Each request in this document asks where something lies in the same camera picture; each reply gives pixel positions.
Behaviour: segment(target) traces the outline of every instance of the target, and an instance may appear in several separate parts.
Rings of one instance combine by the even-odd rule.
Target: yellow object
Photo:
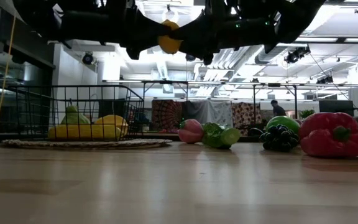
[[[114,124],[122,131],[122,135],[125,136],[128,133],[128,123],[122,117],[118,115],[107,115],[102,118],[99,118],[97,121],[94,122],[95,124]]]
[[[171,22],[168,19],[163,21],[162,24],[171,27],[171,30],[179,29],[178,24]],[[165,35],[158,37],[158,44],[165,53],[175,54],[180,48],[181,40],[175,40],[170,38],[168,35]]]
[[[113,124],[60,124],[48,132],[49,140],[119,140],[120,135],[124,136]]]

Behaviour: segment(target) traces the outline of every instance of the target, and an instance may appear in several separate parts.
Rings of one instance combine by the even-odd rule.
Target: person
[[[273,106],[274,116],[286,116],[285,110],[281,106],[278,105],[277,100],[272,100],[270,103]]]

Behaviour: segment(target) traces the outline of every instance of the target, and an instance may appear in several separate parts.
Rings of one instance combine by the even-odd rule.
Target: toy fruit
[[[277,126],[279,124],[286,126],[289,130],[292,130],[295,134],[298,134],[299,132],[299,127],[300,127],[299,123],[287,116],[276,116],[272,118],[267,123],[266,130],[268,130],[272,126]]]
[[[165,26],[169,26],[171,30],[179,29],[178,24],[169,20],[163,21],[162,24]],[[165,35],[158,37],[158,44],[165,53],[175,54],[180,48],[181,40],[175,40],[170,38],[168,35]]]
[[[102,118],[99,118],[94,123],[104,125],[114,124],[117,128],[121,130],[122,136],[127,135],[129,129],[127,121],[123,117],[118,115],[107,115]]]
[[[66,115],[64,116],[61,124],[90,124],[86,116],[78,112],[78,108],[75,105],[68,106],[66,108]]]
[[[240,131],[236,128],[225,128],[215,123],[203,125],[203,144],[218,149],[230,149],[240,139]]]
[[[60,124],[49,129],[48,139],[51,141],[119,140],[120,134],[121,130],[110,124]]]
[[[180,124],[178,135],[181,141],[193,144],[203,139],[204,131],[202,125],[195,119],[188,119]]]
[[[259,137],[264,149],[278,152],[289,152],[298,145],[298,135],[284,125],[271,126]]]
[[[357,157],[358,124],[345,113],[316,113],[299,130],[302,150],[316,157]]]

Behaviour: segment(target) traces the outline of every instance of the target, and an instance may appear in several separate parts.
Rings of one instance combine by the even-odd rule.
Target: patterned curtain
[[[256,104],[256,123],[262,122],[260,116],[260,103]],[[253,103],[233,103],[233,126],[240,130],[243,136],[248,136],[248,126],[254,123]]]
[[[182,103],[173,100],[153,100],[152,123],[153,130],[175,133],[181,123]]]

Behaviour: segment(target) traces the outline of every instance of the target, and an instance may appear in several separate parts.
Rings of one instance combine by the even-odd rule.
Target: grapes
[[[267,133],[265,139],[266,141],[273,141],[274,135],[272,133]]]
[[[298,140],[296,140],[295,138],[290,138],[290,144],[291,147],[295,147],[298,145]]]
[[[289,152],[298,145],[298,140],[298,135],[282,124],[271,126],[259,137],[265,150],[278,152]]]
[[[260,142],[265,142],[266,141],[266,133],[263,133],[259,136],[259,141]]]
[[[276,126],[271,126],[267,132],[269,132],[270,134],[276,134],[278,131],[278,128]]]
[[[264,143],[264,149],[269,150],[272,147],[270,142],[265,142]]]

